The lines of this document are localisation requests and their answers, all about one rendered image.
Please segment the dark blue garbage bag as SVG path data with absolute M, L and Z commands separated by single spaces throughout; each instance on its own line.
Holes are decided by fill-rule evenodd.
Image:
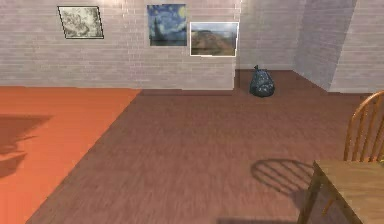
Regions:
M 254 69 L 249 85 L 249 93 L 261 98 L 272 96 L 275 92 L 272 76 L 266 69 L 260 69 L 258 65 Z

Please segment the white framed landscape picture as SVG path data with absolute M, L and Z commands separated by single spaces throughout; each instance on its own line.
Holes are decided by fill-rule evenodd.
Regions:
M 235 57 L 238 31 L 238 22 L 191 22 L 190 55 Z

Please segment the blue starry night painting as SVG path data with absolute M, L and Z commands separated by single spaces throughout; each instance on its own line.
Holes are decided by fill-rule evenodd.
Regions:
M 151 46 L 186 46 L 185 4 L 148 5 L 148 28 Z

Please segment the grey sketch framed picture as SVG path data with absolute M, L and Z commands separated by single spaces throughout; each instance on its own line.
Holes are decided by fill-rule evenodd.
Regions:
M 66 39 L 103 39 L 98 6 L 58 6 Z

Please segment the orange wooden spindle chair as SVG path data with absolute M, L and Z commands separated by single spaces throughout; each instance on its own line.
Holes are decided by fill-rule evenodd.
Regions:
M 379 162 L 384 166 L 384 90 L 368 96 L 351 116 L 341 161 Z M 326 215 L 333 204 L 337 203 L 330 198 L 322 214 Z

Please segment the brown wooden table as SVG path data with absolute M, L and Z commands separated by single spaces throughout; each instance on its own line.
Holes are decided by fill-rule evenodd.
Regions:
M 307 224 L 321 186 L 350 224 L 384 224 L 384 166 L 379 162 L 317 160 L 297 224 Z

